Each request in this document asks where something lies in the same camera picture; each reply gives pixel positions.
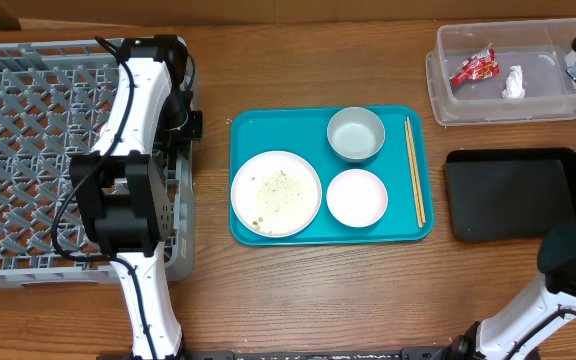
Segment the small pink bowl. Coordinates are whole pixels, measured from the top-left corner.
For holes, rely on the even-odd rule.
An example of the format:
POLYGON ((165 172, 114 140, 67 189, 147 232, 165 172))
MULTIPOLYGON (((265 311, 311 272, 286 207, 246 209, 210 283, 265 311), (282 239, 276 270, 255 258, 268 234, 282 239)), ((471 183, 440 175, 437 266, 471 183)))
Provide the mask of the small pink bowl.
POLYGON ((326 203, 341 224, 364 228, 377 223, 388 207, 388 192, 383 182, 363 169, 339 173, 330 182, 326 203))

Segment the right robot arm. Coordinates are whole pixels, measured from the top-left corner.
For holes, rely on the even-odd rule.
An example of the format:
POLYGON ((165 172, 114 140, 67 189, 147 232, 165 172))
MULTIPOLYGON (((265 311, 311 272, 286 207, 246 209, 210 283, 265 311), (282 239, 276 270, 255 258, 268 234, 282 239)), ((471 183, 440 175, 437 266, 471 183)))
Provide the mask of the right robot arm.
POLYGON ((538 346, 576 318, 576 152, 566 147, 454 150, 444 174, 457 238, 543 242, 530 284, 434 358, 538 358, 538 346))

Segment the wooden chopstick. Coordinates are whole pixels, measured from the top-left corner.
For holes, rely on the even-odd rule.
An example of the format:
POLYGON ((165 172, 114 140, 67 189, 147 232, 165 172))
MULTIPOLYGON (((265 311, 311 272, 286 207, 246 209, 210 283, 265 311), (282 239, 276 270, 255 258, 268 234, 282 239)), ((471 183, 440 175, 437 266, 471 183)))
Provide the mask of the wooden chopstick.
POLYGON ((422 191, 421 191, 421 186, 420 186, 420 178, 419 178, 419 171, 418 171, 418 165, 417 165, 417 159, 416 159, 416 152, 415 152, 415 145, 414 145, 414 150, 413 150, 413 154, 414 154, 414 160, 416 162, 416 172, 417 172, 417 181, 418 181, 418 189, 419 189, 419 197, 420 197, 420 203, 422 204, 422 212, 423 212, 423 220, 424 220, 424 225, 426 223, 426 215, 425 215, 425 209, 424 209, 424 204, 423 204, 423 197, 422 197, 422 191))
POLYGON ((404 122, 404 129, 405 129, 405 136, 406 136, 406 144, 407 144, 407 153, 408 153, 408 160, 409 160, 409 168, 410 168, 410 176, 412 181, 412 189, 413 189, 413 197, 415 203, 415 211, 417 216, 417 224, 419 228, 422 228, 424 225, 423 220, 423 212, 422 212, 422 204, 420 203, 419 197, 419 189, 418 189, 418 181, 417 181, 417 172, 416 172, 416 162, 414 160, 414 145, 412 144, 412 133, 410 128, 410 119, 407 118, 404 122))

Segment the black plastic tray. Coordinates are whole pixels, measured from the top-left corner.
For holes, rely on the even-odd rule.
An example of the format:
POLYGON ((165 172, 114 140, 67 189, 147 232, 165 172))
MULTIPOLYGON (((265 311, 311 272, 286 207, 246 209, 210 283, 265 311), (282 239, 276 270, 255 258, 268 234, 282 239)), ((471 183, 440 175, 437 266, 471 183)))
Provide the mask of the black plastic tray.
POLYGON ((444 164, 452 232, 467 242, 542 238, 576 224, 576 152, 454 150, 444 164))

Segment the grey plastic dish rack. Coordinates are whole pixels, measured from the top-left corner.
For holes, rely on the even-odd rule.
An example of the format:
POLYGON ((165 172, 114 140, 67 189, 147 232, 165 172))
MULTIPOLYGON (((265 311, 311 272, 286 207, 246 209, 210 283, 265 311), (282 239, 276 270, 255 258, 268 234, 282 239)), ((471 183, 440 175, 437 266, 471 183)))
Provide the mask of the grey plastic dish rack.
POLYGON ((98 139, 118 80, 115 58, 95 41, 0 44, 0 288, 117 281, 107 262, 57 254, 51 227, 66 249, 98 254, 76 202, 55 214, 73 188, 70 160, 98 139))

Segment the clear plastic bin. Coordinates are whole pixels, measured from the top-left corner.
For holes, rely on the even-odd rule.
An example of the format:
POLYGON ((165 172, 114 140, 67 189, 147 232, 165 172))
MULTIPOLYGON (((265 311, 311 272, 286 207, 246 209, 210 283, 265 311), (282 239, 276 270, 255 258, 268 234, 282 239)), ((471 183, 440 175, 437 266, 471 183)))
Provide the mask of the clear plastic bin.
POLYGON ((576 61, 571 41, 576 18, 444 25, 426 55, 429 98, 443 126, 571 120, 576 118, 576 83, 566 68, 576 61), (489 43, 500 73, 452 85, 449 76, 489 43), (523 71, 522 99, 503 99, 510 67, 523 71))

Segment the white tissue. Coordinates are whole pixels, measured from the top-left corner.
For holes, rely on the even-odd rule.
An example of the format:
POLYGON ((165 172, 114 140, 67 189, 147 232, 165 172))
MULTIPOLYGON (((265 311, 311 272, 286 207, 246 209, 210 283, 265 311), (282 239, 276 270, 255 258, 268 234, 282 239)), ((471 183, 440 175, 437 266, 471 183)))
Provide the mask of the white tissue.
POLYGON ((510 67, 510 73, 505 81, 505 88, 502 90, 503 99, 522 99, 525 97, 523 87, 523 71, 520 65, 510 67))

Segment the red snack wrapper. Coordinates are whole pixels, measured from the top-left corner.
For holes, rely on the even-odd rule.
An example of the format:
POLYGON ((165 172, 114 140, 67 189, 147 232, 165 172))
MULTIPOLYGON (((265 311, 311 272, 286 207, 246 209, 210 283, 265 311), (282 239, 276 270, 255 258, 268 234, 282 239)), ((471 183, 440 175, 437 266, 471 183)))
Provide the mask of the red snack wrapper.
POLYGON ((495 51, 489 43, 479 52, 464 60, 449 76, 452 85, 461 85, 465 81, 479 81, 495 77, 500 73, 495 51))

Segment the teal serving tray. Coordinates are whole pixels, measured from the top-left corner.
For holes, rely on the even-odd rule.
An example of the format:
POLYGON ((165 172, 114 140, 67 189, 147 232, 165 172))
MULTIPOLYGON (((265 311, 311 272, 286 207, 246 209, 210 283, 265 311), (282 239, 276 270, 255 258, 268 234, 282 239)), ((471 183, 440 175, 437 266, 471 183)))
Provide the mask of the teal serving tray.
POLYGON ((250 158, 266 151, 286 151, 313 166, 326 189, 340 172, 365 169, 384 183, 388 207, 382 218, 364 228, 352 228, 337 221, 323 204, 314 220, 301 232, 282 238, 257 235, 230 212, 233 237, 248 246, 341 245, 407 242, 424 239, 433 229, 432 188, 418 114, 403 105, 370 106, 385 128, 385 142, 371 159, 349 163, 341 159, 327 141, 327 126, 339 111, 337 107, 250 110, 239 114, 231 124, 230 176, 250 158), (413 195, 405 123, 409 122, 415 145, 421 197, 426 223, 419 226, 413 195))

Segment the large white plate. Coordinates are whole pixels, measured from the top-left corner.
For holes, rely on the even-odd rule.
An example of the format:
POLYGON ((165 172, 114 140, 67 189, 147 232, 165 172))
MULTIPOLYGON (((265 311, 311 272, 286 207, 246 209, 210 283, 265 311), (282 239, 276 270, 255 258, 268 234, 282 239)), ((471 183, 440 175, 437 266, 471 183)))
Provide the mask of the large white plate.
POLYGON ((315 219, 323 190, 315 169, 287 151, 266 151, 235 173, 230 200, 234 214, 262 237, 283 238, 304 230, 315 219))

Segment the right wooden chopstick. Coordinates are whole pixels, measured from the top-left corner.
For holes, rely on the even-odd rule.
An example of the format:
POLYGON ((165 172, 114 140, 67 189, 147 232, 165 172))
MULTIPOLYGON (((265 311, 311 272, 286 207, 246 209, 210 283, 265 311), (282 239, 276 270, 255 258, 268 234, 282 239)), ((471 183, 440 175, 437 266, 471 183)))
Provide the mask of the right wooden chopstick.
POLYGON ((419 189, 419 197, 420 197, 420 203, 422 204, 422 212, 423 212, 423 220, 424 220, 424 225, 426 223, 426 215, 425 215, 425 209, 424 209, 424 204, 423 204, 423 197, 422 197, 422 191, 421 191, 421 186, 420 186, 420 178, 419 178, 419 171, 418 171, 418 165, 417 165, 417 159, 416 159, 416 152, 415 152, 415 145, 414 145, 414 150, 413 150, 413 154, 414 154, 414 160, 416 162, 416 172, 417 172, 417 181, 418 181, 418 189, 419 189))

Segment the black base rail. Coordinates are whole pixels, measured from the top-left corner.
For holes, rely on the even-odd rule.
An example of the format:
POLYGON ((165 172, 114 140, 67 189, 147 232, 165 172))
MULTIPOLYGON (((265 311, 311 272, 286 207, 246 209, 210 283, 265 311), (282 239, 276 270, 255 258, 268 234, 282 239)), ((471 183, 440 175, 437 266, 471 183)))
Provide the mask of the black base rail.
POLYGON ((237 353, 232 351, 189 352, 191 360, 442 360, 448 347, 405 347, 390 351, 237 353))

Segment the grey bowl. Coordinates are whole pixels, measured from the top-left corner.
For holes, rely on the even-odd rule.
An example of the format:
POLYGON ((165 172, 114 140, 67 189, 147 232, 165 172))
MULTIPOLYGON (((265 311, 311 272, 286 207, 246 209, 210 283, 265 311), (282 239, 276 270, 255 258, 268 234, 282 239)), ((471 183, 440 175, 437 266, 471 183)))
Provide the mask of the grey bowl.
POLYGON ((348 162, 362 162, 379 152, 385 143, 382 120, 371 110, 346 107, 327 125, 327 140, 333 151, 348 162))

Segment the left wooden chopstick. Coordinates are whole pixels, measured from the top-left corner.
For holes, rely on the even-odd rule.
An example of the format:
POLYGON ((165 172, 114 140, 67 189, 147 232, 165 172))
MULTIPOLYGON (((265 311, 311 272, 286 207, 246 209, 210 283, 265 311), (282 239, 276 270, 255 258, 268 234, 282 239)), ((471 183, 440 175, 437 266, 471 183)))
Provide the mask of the left wooden chopstick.
POLYGON ((414 145, 412 144, 412 133, 410 128, 410 119, 407 118, 404 122, 404 129, 405 129, 405 136, 406 136, 406 144, 407 144, 407 153, 408 153, 408 160, 409 160, 409 168, 410 168, 410 176, 412 181, 412 189, 413 189, 413 197, 415 203, 415 211, 417 216, 417 224, 419 228, 422 228, 424 225, 423 220, 423 212, 422 212, 422 204, 420 203, 419 197, 419 189, 418 189, 418 181, 417 181, 417 172, 416 172, 416 162, 414 160, 414 145))

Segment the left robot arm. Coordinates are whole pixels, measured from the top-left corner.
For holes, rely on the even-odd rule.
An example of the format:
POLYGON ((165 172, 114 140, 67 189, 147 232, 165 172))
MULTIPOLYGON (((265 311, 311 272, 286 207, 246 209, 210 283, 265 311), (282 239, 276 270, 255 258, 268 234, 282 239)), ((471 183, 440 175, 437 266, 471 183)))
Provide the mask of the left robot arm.
POLYGON ((76 202, 99 252, 66 249, 56 225, 52 245, 73 262, 113 267, 132 327, 130 358, 187 359, 168 283, 194 266, 192 147, 203 135, 197 68, 176 35, 97 42, 118 65, 117 93, 93 147, 72 156, 73 188, 55 217, 76 202))

